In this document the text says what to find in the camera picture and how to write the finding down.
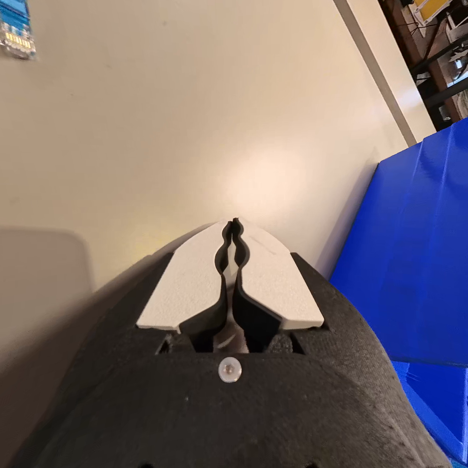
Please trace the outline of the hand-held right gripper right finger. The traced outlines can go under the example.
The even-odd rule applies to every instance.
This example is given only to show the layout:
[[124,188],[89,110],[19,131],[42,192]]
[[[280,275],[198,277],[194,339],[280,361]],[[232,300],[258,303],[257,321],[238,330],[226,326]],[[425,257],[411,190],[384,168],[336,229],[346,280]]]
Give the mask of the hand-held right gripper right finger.
[[319,328],[324,317],[289,249],[272,234],[233,219],[238,266],[233,316],[245,333]]

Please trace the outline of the blue plastic bin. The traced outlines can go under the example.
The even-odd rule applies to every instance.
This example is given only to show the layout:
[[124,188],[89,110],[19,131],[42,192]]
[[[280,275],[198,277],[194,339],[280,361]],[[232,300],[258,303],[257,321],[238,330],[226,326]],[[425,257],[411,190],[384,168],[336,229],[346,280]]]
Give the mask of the blue plastic bin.
[[378,164],[331,284],[453,466],[467,467],[467,118]]

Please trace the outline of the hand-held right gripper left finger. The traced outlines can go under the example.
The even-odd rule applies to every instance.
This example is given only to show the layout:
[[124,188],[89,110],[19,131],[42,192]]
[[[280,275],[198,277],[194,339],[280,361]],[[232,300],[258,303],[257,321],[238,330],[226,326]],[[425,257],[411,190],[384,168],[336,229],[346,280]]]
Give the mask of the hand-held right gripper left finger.
[[172,254],[139,316],[139,329],[201,334],[222,328],[227,314],[224,270],[231,221],[196,233]]

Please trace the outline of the dark storage shelf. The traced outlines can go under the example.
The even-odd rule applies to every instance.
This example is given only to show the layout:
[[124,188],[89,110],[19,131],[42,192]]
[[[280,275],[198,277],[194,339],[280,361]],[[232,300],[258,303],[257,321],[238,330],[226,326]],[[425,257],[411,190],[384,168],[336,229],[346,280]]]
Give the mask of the dark storage shelf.
[[428,22],[414,0],[378,3],[436,131],[467,118],[468,2],[447,0]]

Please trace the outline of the yellow sheet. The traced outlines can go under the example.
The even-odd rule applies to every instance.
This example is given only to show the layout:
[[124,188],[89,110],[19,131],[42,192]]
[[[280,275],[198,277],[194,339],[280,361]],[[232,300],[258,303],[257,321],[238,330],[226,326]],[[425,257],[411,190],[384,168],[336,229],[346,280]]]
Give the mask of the yellow sheet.
[[422,22],[431,21],[438,12],[445,8],[447,1],[445,0],[415,0],[414,12]]

